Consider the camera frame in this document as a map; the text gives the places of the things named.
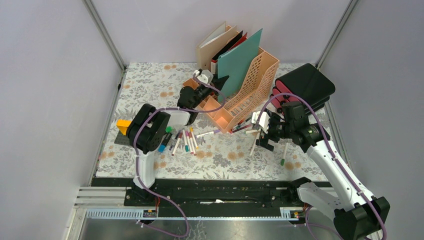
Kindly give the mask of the white marker red-brown cap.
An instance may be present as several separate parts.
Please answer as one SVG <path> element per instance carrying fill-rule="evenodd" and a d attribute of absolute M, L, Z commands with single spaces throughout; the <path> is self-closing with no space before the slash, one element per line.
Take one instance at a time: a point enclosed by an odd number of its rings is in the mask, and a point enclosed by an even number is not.
<path fill-rule="evenodd" d="M 252 142 L 252 145 L 251 145 L 251 148 L 250 148 L 250 152 L 249 152 L 249 155 L 250 156 L 253 156 L 253 154 L 254 154 L 254 151 L 255 151 L 255 148 L 256 148 L 256 146 L 257 146 L 257 140 L 260 138 L 260 132 L 258 131 L 257 133 L 256 133 L 256 135 L 255 135 L 255 138 L 254 138 L 254 140 L 253 140 L 253 142 Z"/>

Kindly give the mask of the white marker dark green cap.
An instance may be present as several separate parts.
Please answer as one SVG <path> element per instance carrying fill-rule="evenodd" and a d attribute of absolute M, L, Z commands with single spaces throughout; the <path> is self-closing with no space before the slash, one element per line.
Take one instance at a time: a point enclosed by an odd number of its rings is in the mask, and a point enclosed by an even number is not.
<path fill-rule="evenodd" d="M 288 143 L 288 142 L 286 142 L 286 143 L 284 144 L 284 148 L 283 148 L 283 155 L 282 155 L 282 158 L 281 158 L 281 161 L 280 161 L 280 165 L 281 165 L 281 166 L 284 166 L 284 164 L 285 164 L 285 160 L 286 160 L 286 156 L 287 156 L 287 150 L 288 150 L 288 147 L 289 147 L 289 143 Z"/>

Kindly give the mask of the red file folder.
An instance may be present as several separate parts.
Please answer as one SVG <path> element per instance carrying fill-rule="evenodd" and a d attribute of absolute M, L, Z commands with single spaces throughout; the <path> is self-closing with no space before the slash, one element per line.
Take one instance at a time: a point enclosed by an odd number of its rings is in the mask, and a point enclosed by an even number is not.
<path fill-rule="evenodd" d="M 217 74 L 217 64 L 218 64 L 218 58 L 223 55 L 226 52 L 229 52 L 233 48 L 240 45 L 242 42 L 244 42 L 247 39 L 247 33 L 243 34 L 243 31 L 239 32 L 236 36 L 234 36 L 232 39 L 230 39 L 226 45 L 216 53 L 210 62 L 210 71 L 212 74 Z"/>

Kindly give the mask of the teal file folder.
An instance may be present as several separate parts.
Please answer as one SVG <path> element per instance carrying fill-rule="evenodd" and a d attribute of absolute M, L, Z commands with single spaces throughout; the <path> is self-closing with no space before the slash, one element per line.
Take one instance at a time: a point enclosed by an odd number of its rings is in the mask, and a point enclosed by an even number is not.
<path fill-rule="evenodd" d="M 219 103 L 240 90 L 252 60 L 258 55 L 262 31 L 259 29 L 238 46 L 219 56 L 218 77 L 228 76 L 217 97 Z"/>

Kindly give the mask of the beige file binder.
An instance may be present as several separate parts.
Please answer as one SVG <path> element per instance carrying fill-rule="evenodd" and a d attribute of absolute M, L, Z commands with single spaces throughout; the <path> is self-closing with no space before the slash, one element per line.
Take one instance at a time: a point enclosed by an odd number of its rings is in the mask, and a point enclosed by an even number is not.
<path fill-rule="evenodd" d="M 197 68 L 209 70 L 211 59 L 237 34 L 238 26 L 230 26 L 226 21 L 213 29 L 195 48 Z"/>

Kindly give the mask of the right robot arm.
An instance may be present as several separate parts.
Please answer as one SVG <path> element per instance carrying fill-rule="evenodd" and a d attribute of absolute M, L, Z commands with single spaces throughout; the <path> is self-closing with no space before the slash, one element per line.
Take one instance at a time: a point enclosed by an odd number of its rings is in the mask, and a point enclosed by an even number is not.
<path fill-rule="evenodd" d="M 299 101 L 282 106 L 283 117 L 274 112 L 253 112 L 252 124 L 260 129 L 257 145 L 268 150 L 280 139 L 290 139 L 312 159 L 324 173 L 336 196 L 319 188 L 306 177 L 290 183 L 287 201 L 293 206 L 305 203 L 316 208 L 333 221 L 336 232 L 343 240 L 358 240 L 382 231 L 387 236 L 384 223 L 390 204 L 385 197 L 375 197 L 349 169 L 336 151 L 330 136 L 319 122 L 311 124 L 305 105 Z"/>

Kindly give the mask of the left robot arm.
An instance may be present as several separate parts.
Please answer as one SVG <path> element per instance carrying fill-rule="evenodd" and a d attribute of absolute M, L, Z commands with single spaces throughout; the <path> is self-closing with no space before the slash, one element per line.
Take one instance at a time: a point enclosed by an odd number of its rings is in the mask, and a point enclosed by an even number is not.
<path fill-rule="evenodd" d="M 155 108 L 145 103 L 131 121 L 125 135 L 135 150 L 134 184 L 139 187 L 136 199 L 144 206 L 152 204 L 155 192 L 150 187 L 155 182 L 154 156 L 166 134 L 167 127 L 189 126 L 199 113 L 212 113 L 224 107 L 225 102 L 212 110 L 197 110 L 196 108 L 212 93 L 219 96 L 229 76 L 218 77 L 208 75 L 198 70 L 193 79 L 199 84 L 197 88 L 184 86 L 179 92 L 177 107 Z"/>

